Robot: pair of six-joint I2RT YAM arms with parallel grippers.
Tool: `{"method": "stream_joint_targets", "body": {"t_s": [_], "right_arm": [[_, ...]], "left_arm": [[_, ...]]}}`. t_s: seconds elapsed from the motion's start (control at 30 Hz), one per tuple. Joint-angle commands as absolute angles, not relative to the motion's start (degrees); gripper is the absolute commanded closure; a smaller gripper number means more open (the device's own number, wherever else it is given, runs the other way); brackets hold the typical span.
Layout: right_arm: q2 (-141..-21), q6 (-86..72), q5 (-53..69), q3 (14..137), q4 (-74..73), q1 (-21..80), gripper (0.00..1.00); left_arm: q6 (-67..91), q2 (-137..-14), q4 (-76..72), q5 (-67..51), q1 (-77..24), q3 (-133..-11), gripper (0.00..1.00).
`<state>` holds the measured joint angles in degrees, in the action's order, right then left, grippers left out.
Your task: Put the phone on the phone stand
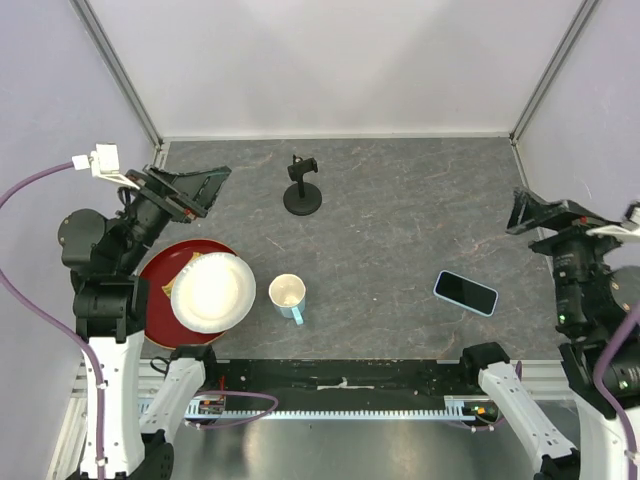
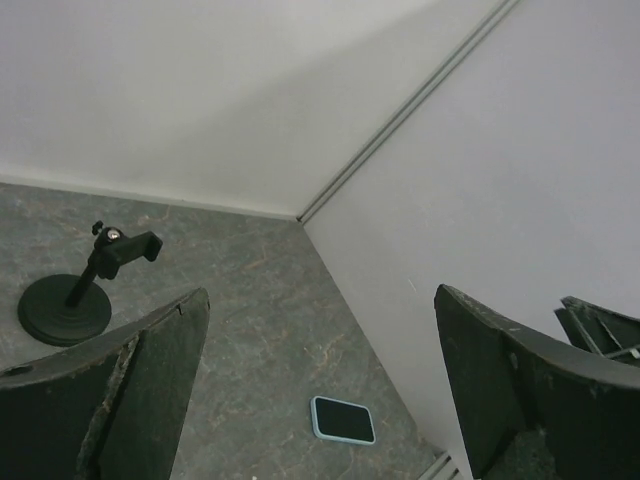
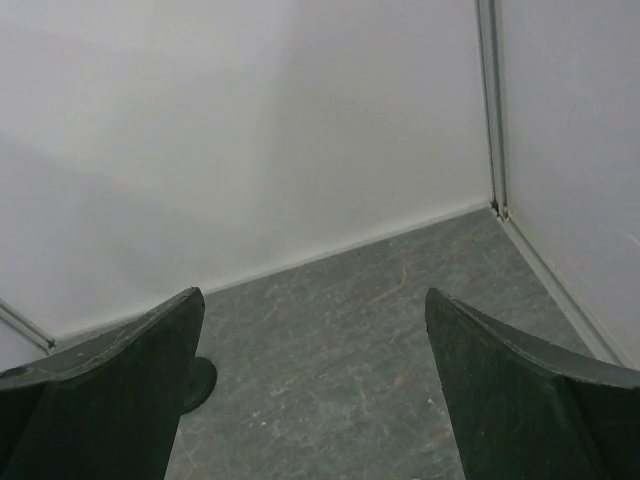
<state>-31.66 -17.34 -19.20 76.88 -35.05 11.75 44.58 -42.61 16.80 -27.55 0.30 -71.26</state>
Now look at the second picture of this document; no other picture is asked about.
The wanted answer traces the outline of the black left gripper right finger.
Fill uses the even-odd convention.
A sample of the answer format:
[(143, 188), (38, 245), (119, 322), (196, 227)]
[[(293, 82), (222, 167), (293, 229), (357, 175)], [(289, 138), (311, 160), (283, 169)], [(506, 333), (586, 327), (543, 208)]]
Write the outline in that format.
[(639, 366), (556, 340), (452, 286), (437, 288), (434, 308), (474, 477), (520, 433), (541, 429), (561, 478), (638, 478)]

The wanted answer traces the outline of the black phone stand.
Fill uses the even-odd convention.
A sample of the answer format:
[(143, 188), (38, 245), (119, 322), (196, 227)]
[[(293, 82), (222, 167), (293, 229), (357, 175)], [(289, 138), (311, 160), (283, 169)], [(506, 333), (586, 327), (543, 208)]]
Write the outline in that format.
[(122, 266), (139, 258), (153, 262), (163, 241), (152, 231), (130, 237), (98, 221), (93, 249), (80, 275), (43, 277), (21, 295), (17, 314), (24, 330), (47, 345), (70, 347), (100, 335), (112, 317), (107, 293), (97, 278), (113, 280)]

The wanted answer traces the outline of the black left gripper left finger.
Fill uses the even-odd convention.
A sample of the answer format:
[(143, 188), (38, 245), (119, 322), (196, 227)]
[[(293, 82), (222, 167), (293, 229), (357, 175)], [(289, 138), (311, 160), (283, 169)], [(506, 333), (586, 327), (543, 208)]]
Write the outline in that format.
[(169, 478), (209, 317), (208, 292), (197, 288), (2, 371), (2, 478)]

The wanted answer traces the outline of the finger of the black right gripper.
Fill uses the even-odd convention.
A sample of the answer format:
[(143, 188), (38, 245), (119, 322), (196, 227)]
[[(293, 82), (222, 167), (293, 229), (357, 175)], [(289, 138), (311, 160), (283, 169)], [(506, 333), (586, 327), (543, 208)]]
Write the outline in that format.
[(576, 348), (627, 365), (639, 366), (639, 319), (569, 296), (554, 311)]

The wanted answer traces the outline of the phone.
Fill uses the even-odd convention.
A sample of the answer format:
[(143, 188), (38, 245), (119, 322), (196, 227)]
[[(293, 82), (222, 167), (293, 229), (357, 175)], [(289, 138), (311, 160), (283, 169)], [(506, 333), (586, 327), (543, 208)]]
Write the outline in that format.
[(373, 418), (364, 405), (314, 396), (310, 413), (312, 431), (319, 439), (361, 446), (376, 443)]

